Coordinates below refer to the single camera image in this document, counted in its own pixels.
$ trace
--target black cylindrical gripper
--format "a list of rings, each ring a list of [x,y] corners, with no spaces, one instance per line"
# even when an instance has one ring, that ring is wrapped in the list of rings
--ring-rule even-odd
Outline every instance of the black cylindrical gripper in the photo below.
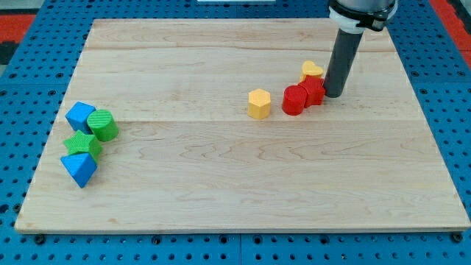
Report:
[[[325,75],[324,88],[326,96],[336,98],[344,90],[362,35],[363,33],[350,34],[341,29],[337,32],[336,43],[333,46],[329,67]]]

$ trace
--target wood grain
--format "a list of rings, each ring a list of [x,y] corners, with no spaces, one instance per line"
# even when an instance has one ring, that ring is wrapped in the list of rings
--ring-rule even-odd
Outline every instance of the wood grain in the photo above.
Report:
[[[280,109],[304,60],[326,66],[326,19],[97,20],[15,228],[22,233],[362,233],[470,221],[387,31],[366,32],[347,89]],[[272,95],[247,116],[247,94]],[[119,136],[79,189],[60,164],[80,100]]]

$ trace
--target yellow block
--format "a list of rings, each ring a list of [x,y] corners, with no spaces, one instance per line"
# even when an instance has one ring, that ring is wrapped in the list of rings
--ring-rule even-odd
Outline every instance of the yellow block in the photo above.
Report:
[[[249,93],[248,114],[254,119],[264,119],[270,115],[272,101],[270,93],[263,89],[255,89]]]
[[[303,82],[306,76],[320,78],[323,73],[324,70],[321,67],[316,66],[313,61],[307,60],[302,64],[300,82]]]

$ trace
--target blue block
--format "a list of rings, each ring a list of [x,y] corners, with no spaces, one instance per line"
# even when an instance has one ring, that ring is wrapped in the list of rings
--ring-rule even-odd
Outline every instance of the blue block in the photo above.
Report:
[[[82,102],[77,102],[67,112],[65,118],[71,125],[72,129],[74,129],[74,131],[81,130],[85,134],[92,134],[90,128],[87,125],[87,118],[95,110],[96,108],[94,106],[90,106]]]
[[[80,188],[85,187],[96,171],[96,163],[89,153],[68,155],[60,159]]]

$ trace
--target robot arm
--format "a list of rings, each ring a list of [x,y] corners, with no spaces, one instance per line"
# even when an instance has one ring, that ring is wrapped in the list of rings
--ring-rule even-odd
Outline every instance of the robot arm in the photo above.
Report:
[[[325,76],[325,95],[338,97],[365,29],[381,31],[396,13],[398,0],[330,0],[330,18],[339,24]]]

